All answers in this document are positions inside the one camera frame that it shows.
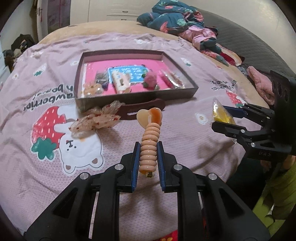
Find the yellow hair ties bag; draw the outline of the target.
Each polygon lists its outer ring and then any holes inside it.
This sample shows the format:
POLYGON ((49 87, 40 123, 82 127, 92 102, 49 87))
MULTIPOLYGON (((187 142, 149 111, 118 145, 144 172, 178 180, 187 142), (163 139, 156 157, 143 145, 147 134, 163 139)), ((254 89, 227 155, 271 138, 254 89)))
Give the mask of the yellow hair ties bag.
POLYGON ((213 99, 213 110, 212 110, 213 121, 219 121, 222 123, 228 123, 235 125, 233 116, 226 110, 226 108, 218 101, 213 99))

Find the peach heart spiral clip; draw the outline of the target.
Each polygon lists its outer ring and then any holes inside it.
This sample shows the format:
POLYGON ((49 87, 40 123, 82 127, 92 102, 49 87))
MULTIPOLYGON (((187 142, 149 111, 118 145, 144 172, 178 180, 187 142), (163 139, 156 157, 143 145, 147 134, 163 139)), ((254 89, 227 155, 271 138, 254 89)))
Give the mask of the peach heart spiral clip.
POLYGON ((157 143, 162 124, 162 111, 159 108, 140 109, 137 121, 144 133, 140 141, 139 172, 148 178, 153 177, 157 169, 157 143))

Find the pink strawberry hair clip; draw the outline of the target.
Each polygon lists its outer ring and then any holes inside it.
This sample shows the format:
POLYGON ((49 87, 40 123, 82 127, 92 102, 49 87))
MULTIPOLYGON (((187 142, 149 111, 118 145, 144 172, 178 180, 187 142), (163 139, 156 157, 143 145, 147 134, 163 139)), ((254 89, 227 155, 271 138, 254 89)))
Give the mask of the pink strawberry hair clip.
POLYGON ((157 83, 157 74, 152 71, 147 72, 142 85, 148 90, 159 90, 159 86, 157 83))

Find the beige claw hair clip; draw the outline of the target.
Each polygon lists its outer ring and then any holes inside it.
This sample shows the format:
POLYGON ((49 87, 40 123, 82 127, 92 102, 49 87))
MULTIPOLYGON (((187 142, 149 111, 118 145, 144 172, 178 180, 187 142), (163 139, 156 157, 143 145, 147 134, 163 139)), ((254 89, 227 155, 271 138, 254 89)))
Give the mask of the beige claw hair clip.
POLYGON ((112 83, 117 94, 130 93, 130 75, 113 70, 111 73, 112 83))

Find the tan bed sheet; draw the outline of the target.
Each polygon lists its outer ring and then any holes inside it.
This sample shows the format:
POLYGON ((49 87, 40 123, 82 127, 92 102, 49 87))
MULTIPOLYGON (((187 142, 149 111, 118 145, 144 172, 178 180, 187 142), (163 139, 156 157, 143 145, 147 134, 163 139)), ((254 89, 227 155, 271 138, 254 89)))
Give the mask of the tan bed sheet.
MULTIPOLYGON (((46 37, 41 39, 39 43, 51 44, 70 37, 100 35, 105 33, 120 33, 134 35, 151 34, 157 37, 164 38, 166 40, 180 40, 191 47, 191 44, 182 38, 144 27, 140 23, 133 21, 96 21, 89 23, 81 23, 77 25, 70 25, 55 30, 54 32, 48 34, 46 37)), ((250 83, 247 77, 245 77, 235 66, 225 66, 224 64, 207 55, 205 55, 204 57, 211 61, 213 64, 219 66, 230 77, 232 77, 234 80, 238 82, 239 87, 243 89, 242 93, 246 95, 247 102, 265 108, 268 107, 268 104, 264 101, 262 97, 260 97, 255 87, 253 87, 253 85, 250 83)))

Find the pink fuzzy garment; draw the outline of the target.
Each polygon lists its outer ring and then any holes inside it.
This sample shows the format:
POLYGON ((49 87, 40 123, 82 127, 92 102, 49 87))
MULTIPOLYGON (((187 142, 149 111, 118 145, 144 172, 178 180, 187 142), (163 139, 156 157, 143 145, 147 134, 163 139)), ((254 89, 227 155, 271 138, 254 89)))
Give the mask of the pink fuzzy garment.
POLYGON ((268 105, 274 105, 275 95, 273 93, 273 85, 270 79, 261 74, 253 66, 247 68, 248 76, 253 80, 255 88, 259 95, 265 100, 268 105))

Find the grey padded headboard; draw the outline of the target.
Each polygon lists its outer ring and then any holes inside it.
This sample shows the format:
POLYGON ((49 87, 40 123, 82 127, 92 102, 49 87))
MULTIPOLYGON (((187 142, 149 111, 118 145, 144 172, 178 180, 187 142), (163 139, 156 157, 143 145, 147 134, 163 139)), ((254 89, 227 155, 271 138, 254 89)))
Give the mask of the grey padded headboard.
POLYGON ((218 29, 217 42, 244 58, 244 68, 253 66, 268 77, 271 70, 295 77, 279 54, 255 34, 222 16, 202 9, 200 12, 206 26, 218 29))

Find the clear bag earring card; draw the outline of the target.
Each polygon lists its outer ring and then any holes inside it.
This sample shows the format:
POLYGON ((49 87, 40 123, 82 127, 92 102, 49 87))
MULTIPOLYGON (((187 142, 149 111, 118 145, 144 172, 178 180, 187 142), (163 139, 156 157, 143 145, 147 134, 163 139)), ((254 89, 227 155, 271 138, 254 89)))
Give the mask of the clear bag earring card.
POLYGON ((170 89, 184 89, 185 85, 180 78, 170 71, 161 70, 159 72, 161 79, 170 89))

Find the dotted mesh bow clip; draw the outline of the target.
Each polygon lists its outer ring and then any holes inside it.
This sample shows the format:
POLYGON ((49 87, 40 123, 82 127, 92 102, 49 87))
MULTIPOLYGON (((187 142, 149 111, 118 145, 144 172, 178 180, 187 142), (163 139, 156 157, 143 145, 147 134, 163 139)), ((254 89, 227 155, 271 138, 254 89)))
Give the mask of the dotted mesh bow clip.
POLYGON ((69 126, 69 131, 79 133, 96 131, 101 128, 112 128, 117 125, 121 119, 121 116, 116 113, 122 105, 124 105, 124 103, 115 100, 102 108, 91 108, 83 113, 83 117, 78 118, 69 126))

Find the teal floral quilt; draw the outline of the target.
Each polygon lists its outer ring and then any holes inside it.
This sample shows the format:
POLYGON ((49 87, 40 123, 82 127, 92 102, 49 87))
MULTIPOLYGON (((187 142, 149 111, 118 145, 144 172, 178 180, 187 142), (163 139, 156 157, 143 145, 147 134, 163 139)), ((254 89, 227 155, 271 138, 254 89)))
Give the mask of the teal floral quilt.
POLYGON ((137 22, 145 27, 179 36, 190 42, 199 52, 229 65, 217 44, 218 30, 205 26, 203 15, 194 6, 181 1, 159 1, 151 12, 138 16, 137 22))

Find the small blue hair comb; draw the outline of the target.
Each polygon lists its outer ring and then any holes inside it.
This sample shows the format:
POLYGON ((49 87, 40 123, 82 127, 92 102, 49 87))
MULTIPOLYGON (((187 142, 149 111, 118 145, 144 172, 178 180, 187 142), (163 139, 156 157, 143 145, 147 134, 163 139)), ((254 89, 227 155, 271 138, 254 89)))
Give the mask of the small blue hair comb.
POLYGON ((104 90, 108 89, 109 85, 109 75, 107 71, 104 72, 96 72, 95 82, 100 84, 104 90))

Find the pink book in plastic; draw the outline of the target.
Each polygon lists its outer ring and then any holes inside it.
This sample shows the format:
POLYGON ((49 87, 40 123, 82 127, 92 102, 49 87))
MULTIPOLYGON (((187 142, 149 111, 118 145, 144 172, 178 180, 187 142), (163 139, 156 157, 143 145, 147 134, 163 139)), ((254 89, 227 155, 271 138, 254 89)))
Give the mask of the pink book in plastic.
POLYGON ((79 90, 78 96, 86 98, 83 94, 83 85, 87 82, 95 82, 96 72, 107 71, 109 75, 108 89, 104 90, 101 96, 115 95, 117 94, 112 83, 111 73, 113 70, 130 75, 131 91, 130 93, 147 92, 147 91, 158 91, 148 90, 143 87, 142 83, 147 72, 154 72, 157 74, 157 83, 159 90, 170 89, 163 82, 159 72, 161 70, 170 71, 177 75, 177 72, 173 69, 175 65, 170 66, 170 62, 165 63, 164 60, 153 60, 153 59, 117 59, 117 60, 102 60, 84 63, 82 65, 82 76, 79 78, 79 90))

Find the black bag on floor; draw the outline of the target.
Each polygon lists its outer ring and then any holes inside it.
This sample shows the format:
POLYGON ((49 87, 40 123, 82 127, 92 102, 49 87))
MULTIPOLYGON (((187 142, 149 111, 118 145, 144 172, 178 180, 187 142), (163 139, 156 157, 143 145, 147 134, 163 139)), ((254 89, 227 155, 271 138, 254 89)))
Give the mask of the black bag on floor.
POLYGON ((19 49, 23 53, 35 44, 36 42, 31 35, 20 34, 11 45, 11 50, 15 51, 15 49, 19 49))

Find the white wardrobe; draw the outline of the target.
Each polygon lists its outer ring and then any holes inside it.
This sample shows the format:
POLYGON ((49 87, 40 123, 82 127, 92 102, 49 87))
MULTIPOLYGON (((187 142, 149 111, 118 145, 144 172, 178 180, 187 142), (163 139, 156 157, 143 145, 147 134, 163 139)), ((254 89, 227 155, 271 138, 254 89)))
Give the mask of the white wardrobe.
POLYGON ((155 0, 78 0, 71 1, 70 24, 95 21, 136 21, 150 12, 155 0))

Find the white door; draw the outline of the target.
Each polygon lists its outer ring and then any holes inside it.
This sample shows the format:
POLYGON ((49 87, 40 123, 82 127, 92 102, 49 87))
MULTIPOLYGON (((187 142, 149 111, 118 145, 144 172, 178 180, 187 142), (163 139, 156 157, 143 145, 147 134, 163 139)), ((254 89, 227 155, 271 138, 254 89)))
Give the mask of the white door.
POLYGON ((48 0, 37 0, 37 34, 41 41, 48 32, 48 0))

